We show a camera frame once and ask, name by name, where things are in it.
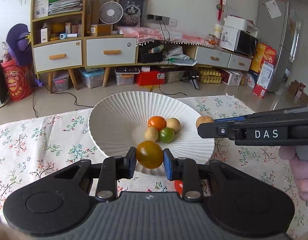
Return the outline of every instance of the table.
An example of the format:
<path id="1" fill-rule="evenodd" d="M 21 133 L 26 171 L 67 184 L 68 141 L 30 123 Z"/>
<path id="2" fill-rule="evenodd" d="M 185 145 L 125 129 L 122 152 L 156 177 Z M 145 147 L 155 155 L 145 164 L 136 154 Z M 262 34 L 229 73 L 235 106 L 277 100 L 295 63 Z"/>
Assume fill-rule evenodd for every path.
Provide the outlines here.
<path id="1" fill-rule="evenodd" d="M 180 98 L 202 115 L 214 119 L 252 114 L 238 99 L 224 95 Z M 0 216 L 5 199 L 13 191 L 80 159 L 101 163 L 105 156 L 95 147 L 88 132 L 91 109 L 51 115 L 0 125 Z M 295 216 L 288 230 L 298 237 L 308 230 L 305 202 L 298 191 L 288 163 L 279 159 L 278 147 L 235 146 L 228 139 L 216 139 L 212 156 L 261 181 L 286 192 L 295 205 Z M 118 181 L 121 191 L 175 191 L 173 182 L 163 177 L 135 173 L 133 179 Z M 203 191 L 208 193 L 206 185 Z"/>

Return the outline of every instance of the refrigerator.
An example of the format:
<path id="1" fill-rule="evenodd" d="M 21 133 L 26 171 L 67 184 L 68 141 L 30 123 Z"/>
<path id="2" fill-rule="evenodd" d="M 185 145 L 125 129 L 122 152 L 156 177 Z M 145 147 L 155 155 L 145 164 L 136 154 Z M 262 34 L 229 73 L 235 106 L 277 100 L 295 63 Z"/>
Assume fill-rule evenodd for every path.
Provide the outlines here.
<path id="1" fill-rule="evenodd" d="M 301 22 L 288 1 L 259 0 L 257 27 L 259 42 L 276 50 L 270 92 L 277 92 L 286 70 L 291 70 L 297 48 Z"/>

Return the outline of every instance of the ribbed ceramic bowl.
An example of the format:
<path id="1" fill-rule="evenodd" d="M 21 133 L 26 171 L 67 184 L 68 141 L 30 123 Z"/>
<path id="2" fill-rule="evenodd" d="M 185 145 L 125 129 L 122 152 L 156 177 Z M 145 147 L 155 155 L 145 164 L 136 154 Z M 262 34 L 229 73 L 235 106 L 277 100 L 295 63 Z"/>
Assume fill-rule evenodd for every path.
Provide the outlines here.
<path id="1" fill-rule="evenodd" d="M 197 134 L 196 120 L 200 114 L 188 105 L 161 94 L 133 91 L 109 96 L 92 110 L 88 126 L 92 140 L 106 156 L 125 156 L 129 148 L 144 141 L 147 121 L 159 115 L 174 117 L 181 130 L 169 144 L 157 142 L 162 149 L 169 148 L 175 158 L 187 157 L 204 164 L 214 150 L 214 139 L 202 139 Z M 136 165 L 135 171 L 154 176 L 164 176 L 163 165 L 149 170 Z"/>

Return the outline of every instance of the drawer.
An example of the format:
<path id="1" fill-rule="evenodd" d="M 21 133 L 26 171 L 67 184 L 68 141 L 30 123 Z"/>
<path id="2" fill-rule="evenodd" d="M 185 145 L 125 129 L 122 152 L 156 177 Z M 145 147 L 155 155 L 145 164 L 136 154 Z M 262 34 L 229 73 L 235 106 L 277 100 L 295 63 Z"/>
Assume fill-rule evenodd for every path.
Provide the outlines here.
<path id="1" fill-rule="evenodd" d="M 82 41 L 65 41 L 34 48 L 37 72 L 82 65 Z"/>
<path id="2" fill-rule="evenodd" d="M 240 57 L 231 54 L 228 68 L 248 71 L 252 60 L 250 58 Z"/>
<path id="3" fill-rule="evenodd" d="M 104 38 L 86 40 L 87 66 L 135 63 L 136 39 Z"/>
<path id="4" fill-rule="evenodd" d="M 195 60 L 199 64 L 227 67 L 230 55 L 230 53 L 219 51 L 217 49 L 197 47 Z"/>

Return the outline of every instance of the round fruit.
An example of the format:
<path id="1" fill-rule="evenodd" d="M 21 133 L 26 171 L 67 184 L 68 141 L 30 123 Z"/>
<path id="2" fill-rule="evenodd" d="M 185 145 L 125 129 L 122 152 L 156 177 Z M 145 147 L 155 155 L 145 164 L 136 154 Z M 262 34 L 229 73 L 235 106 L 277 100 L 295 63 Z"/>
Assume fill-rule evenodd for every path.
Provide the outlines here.
<path id="1" fill-rule="evenodd" d="M 149 127 L 156 128 L 157 131 L 166 127 L 166 120 L 161 116 L 153 116 L 148 121 Z"/>
<path id="2" fill-rule="evenodd" d="M 174 180 L 174 187 L 180 195 L 183 195 L 183 182 L 181 180 Z"/>
<path id="3" fill-rule="evenodd" d="M 206 122 L 215 122 L 215 121 L 213 118 L 209 116 L 201 116 L 196 120 L 196 128 L 198 128 L 201 123 L 206 123 Z"/>
<path id="4" fill-rule="evenodd" d="M 157 143 L 144 141 L 137 146 L 136 158 L 143 167 L 156 169 L 163 163 L 164 155 Z"/>
<path id="5" fill-rule="evenodd" d="M 147 141 L 156 142 L 158 140 L 158 131 L 154 127 L 148 127 L 144 134 L 144 139 Z"/>
<path id="6" fill-rule="evenodd" d="M 175 133 L 172 128 L 165 127 L 164 129 L 161 129 L 159 132 L 159 139 L 163 143 L 170 143 L 174 140 Z"/>
<path id="7" fill-rule="evenodd" d="M 167 119 L 166 127 L 172 128 L 174 132 L 178 132 L 180 130 L 180 122 L 176 118 Z"/>

